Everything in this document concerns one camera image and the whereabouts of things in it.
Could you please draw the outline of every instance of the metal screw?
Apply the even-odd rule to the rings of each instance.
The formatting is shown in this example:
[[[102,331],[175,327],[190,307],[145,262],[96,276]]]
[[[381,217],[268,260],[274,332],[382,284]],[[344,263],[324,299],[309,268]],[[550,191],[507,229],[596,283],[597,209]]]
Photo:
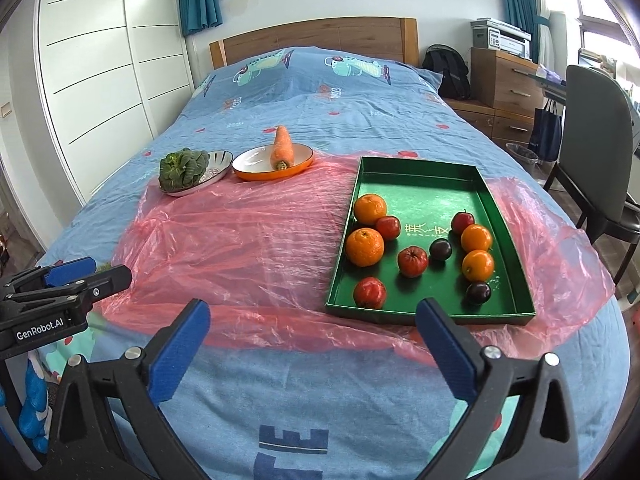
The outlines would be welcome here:
[[[124,352],[125,359],[137,359],[142,355],[142,349],[138,346],[132,346]]]
[[[545,361],[549,366],[558,366],[560,364],[560,358],[553,352],[545,354]]]
[[[487,346],[484,348],[484,355],[489,359],[500,359],[502,351],[497,346]]]
[[[82,356],[79,354],[73,354],[70,358],[69,361],[67,361],[66,363],[69,366],[78,366],[80,363],[82,362]]]

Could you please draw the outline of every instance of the orange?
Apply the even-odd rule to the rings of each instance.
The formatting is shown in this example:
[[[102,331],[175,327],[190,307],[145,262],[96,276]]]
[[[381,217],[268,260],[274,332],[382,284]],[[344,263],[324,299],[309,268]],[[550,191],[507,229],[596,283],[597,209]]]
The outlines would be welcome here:
[[[373,225],[379,218],[386,216],[386,202],[375,193],[361,196],[353,204],[353,215],[364,225]]]
[[[494,273],[494,258],[481,250],[471,251],[462,260],[462,274],[470,282],[485,282]]]
[[[363,227],[349,235],[344,248],[352,264],[358,267],[369,267],[382,258],[385,252],[385,241],[375,229]]]
[[[462,245],[466,253],[475,250],[488,251],[493,242],[494,238],[491,236],[489,229],[478,224],[471,224],[462,231],[460,236],[460,245]]]

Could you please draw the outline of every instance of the chair backrest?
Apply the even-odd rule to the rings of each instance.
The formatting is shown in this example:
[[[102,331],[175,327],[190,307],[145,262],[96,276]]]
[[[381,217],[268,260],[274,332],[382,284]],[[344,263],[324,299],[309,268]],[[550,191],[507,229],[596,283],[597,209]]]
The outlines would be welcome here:
[[[618,222],[633,157],[625,94],[609,76],[577,65],[567,67],[566,85],[560,167],[591,205]]]

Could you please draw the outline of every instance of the chair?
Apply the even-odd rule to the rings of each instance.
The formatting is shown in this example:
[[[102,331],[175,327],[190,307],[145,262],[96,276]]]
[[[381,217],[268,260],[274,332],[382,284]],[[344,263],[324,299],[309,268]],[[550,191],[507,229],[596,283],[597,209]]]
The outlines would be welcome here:
[[[592,245],[603,234],[630,244],[613,278],[618,284],[640,241],[640,205],[626,192],[634,156],[631,113],[622,88],[604,73],[571,65],[566,81],[560,157],[544,189],[558,179],[582,211],[576,227],[586,220]]]

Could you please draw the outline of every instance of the blue blanket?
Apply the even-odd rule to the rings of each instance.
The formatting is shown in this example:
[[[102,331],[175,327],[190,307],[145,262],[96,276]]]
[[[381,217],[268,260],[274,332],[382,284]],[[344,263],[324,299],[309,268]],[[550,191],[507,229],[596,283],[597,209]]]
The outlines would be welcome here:
[[[87,255],[110,261],[165,154],[188,146],[239,155],[271,142],[278,124],[316,150],[409,151],[473,164],[485,177],[517,176],[566,218],[517,163],[444,104],[436,93],[439,83],[438,75],[425,70],[316,48],[283,49],[216,70],[177,121],[105,183],[42,263]],[[90,326],[41,349],[53,371],[62,372],[75,352],[111,359],[148,340],[96,314]],[[570,388],[585,471],[612,427],[628,377],[628,341],[615,300],[556,351]],[[212,478],[254,480],[413,479],[464,409],[438,370],[391,351],[306,354],[209,347],[200,349],[175,397],[162,405]],[[513,405],[506,405],[503,421],[512,412]],[[127,445],[144,465],[126,421],[119,421]],[[506,427],[503,423],[494,432],[478,468],[489,465]]]

